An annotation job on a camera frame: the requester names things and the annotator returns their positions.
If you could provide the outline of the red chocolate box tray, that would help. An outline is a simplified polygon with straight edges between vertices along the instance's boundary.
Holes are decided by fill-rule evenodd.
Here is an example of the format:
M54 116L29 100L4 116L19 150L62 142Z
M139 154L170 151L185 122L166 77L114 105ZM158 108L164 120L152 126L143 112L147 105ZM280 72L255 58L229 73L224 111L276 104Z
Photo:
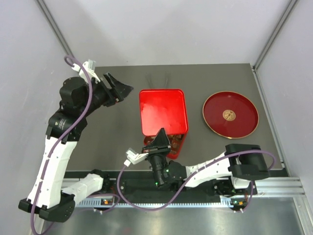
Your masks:
M155 136L157 135L158 132L155 132L154 134L147 134L142 132L142 134L144 135L144 146L150 144ZM171 132L167 132L166 134L168 136L168 139L171 143L171 151L170 153L167 155L167 157L171 160L175 160L179 157L179 154L181 152L181 149L183 147L186 135L188 134L188 130L186 131L180 131L178 133L171 133Z

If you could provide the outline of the red square box lid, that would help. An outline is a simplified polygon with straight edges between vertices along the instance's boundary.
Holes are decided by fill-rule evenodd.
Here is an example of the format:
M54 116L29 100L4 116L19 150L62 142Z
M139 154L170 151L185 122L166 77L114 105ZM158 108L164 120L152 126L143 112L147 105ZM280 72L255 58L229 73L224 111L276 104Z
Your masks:
M145 89L139 92L141 129L155 136L161 128L168 135L186 134L188 117L181 89Z

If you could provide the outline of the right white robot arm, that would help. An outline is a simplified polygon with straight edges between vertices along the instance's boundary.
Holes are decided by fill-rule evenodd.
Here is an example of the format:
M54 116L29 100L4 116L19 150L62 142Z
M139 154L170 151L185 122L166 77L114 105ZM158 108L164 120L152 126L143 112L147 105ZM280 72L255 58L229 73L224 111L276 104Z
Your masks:
M267 166L264 155L271 155L262 151L260 146L253 144L228 144L219 156L206 162L183 166L167 160L170 153L170 141L164 128L156 137L145 145L141 152L150 163L155 185L158 188L196 188L199 185L228 177L228 188L232 193L241 193L250 182L269 177L270 167Z

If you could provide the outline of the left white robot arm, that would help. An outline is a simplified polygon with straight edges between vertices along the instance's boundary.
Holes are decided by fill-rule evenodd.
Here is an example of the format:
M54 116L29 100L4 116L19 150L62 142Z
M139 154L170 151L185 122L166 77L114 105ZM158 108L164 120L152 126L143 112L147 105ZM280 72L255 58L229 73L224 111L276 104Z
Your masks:
M110 107L123 101L132 86L116 80L110 73L108 81L91 78L88 83L81 77L71 77L60 88L59 109L48 121L45 150L35 185L27 198L19 202L19 209L37 214L49 222L66 222L74 208L88 196L110 191L109 175L93 170L73 185L62 188L67 164L80 136L87 126L87 116L101 106Z

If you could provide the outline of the metal tongs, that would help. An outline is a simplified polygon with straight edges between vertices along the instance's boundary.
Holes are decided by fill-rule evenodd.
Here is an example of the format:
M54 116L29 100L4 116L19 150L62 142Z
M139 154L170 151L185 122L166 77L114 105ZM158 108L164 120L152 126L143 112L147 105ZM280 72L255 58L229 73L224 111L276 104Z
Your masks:
M145 80L149 89L168 89L170 73L166 72L163 76L153 76L151 73L145 75Z

